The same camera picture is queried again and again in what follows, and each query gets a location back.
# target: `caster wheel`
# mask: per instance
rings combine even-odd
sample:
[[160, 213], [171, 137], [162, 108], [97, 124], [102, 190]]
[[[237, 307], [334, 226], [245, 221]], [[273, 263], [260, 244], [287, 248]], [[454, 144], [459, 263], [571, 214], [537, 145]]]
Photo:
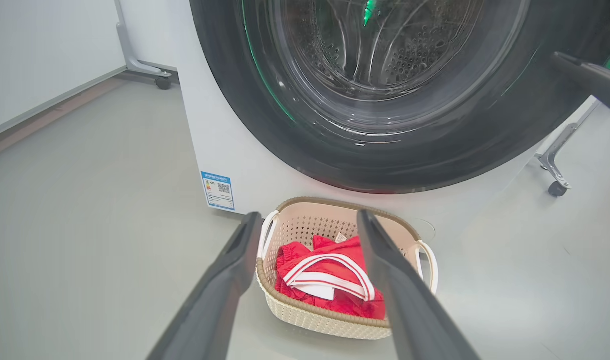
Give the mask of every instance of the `caster wheel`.
[[167, 90], [171, 86], [171, 82], [169, 82], [169, 79], [167, 77], [162, 77], [162, 76], [159, 77], [158, 79], [154, 80], [154, 84], [156, 84], [158, 89], [161, 89], [161, 90]]
[[551, 196], [554, 196], [554, 198], [560, 198], [567, 192], [567, 189], [564, 186], [562, 186], [559, 182], [554, 182], [549, 187], [549, 190], [547, 192], [549, 192], [549, 194]]

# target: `wall baseboard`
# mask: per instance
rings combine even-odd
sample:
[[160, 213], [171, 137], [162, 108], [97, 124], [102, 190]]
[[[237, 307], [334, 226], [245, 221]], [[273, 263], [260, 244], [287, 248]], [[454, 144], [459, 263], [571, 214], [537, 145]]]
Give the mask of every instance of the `wall baseboard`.
[[5, 132], [8, 129], [11, 129], [14, 126], [22, 123], [23, 121], [26, 121], [29, 118], [31, 118], [37, 114], [40, 114], [41, 112], [44, 112], [54, 106], [57, 106], [62, 101], [67, 100], [67, 99], [71, 98], [72, 96], [75, 96], [76, 94], [79, 94], [80, 92], [85, 91], [86, 89], [89, 89], [90, 87], [92, 87], [96, 84], [99, 84], [99, 83], [105, 81], [106, 79], [110, 79], [113, 76], [118, 75], [119, 73], [122, 73], [123, 71], [125, 71], [125, 69], [126, 68], [124, 66], [117, 68], [114, 71], [106, 73], [105, 75], [103, 75], [101, 77], [91, 80], [90, 82], [86, 82], [85, 84], [82, 84], [77, 88], [71, 89], [70, 91], [63, 93], [60, 96], [52, 98], [50, 101], [47, 101], [44, 104], [38, 105], [35, 108], [33, 108], [29, 111], [26, 111], [26, 112], [20, 114], [19, 116], [16, 116], [15, 118], [12, 118], [12, 119], [0, 124], [0, 134], [2, 132]]
[[92, 84], [91, 87], [69, 95], [65, 100], [61, 98], [60, 102], [0, 132], [0, 152], [125, 83], [125, 80], [110, 77], [109, 79], [101, 80], [97, 84]]

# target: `washing machine door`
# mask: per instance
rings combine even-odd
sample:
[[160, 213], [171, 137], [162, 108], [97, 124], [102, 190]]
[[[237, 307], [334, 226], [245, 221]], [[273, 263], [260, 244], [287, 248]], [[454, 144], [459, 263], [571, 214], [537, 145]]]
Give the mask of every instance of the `washing machine door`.
[[610, 0], [191, 9], [216, 82], [256, 139], [305, 175], [360, 192], [427, 191], [500, 166], [588, 96], [552, 53], [610, 61]]

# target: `gray floor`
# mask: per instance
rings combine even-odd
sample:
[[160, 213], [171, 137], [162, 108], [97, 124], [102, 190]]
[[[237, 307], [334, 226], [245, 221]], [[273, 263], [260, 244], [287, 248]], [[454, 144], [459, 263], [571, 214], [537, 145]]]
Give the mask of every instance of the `gray floor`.
[[[536, 162], [461, 239], [439, 300], [483, 359], [610, 359], [610, 121]], [[127, 82], [0, 153], [0, 360], [142, 360], [236, 227], [208, 209], [178, 87]], [[231, 359], [393, 359], [277, 321], [255, 284]]]

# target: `metal leg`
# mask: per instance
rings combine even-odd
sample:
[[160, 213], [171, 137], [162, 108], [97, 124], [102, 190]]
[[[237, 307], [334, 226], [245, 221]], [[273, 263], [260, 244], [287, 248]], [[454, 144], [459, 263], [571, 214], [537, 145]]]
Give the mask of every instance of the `metal leg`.
[[552, 185], [552, 187], [550, 187], [550, 194], [552, 193], [552, 188], [559, 189], [559, 194], [552, 194], [553, 196], [563, 196], [565, 191], [570, 190], [572, 188], [569, 182], [567, 182], [565, 178], [563, 178], [563, 174], [560, 173], [558, 167], [556, 167], [556, 154], [559, 150], [561, 150], [561, 148], [563, 148], [563, 145], [565, 145], [565, 143], [570, 139], [570, 137], [572, 137], [574, 132], [578, 130], [578, 127], [578, 123], [570, 123], [570, 125], [568, 125], [565, 130], [563, 130], [563, 132], [559, 135], [556, 141], [551, 144], [551, 146], [547, 149], [547, 151], [545, 151], [545, 153], [543, 153], [543, 155], [536, 155], [536, 157], [540, 161], [540, 167], [549, 171], [549, 173], [559, 184], [559, 186]]
[[118, 23], [116, 24], [116, 31], [118, 32], [118, 39], [120, 41], [120, 47], [122, 48], [122, 54], [125, 57], [127, 64], [127, 70], [135, 71], [136, 73], [157, 75], [163, 78], [168, 78], [171, 74], [167, 71], [162, 71], [159, 68], [143, 64], [136, 59], [133, 48], [131, 48], [131, 42], [129, 41], [129, 35], [127, 34], [127, 28], [125, 27], [125, 19], [122, 16], [122, 8], [120, 7], [120, 0], [114, 0], [116, 5], [116, 11], [118, 12]]

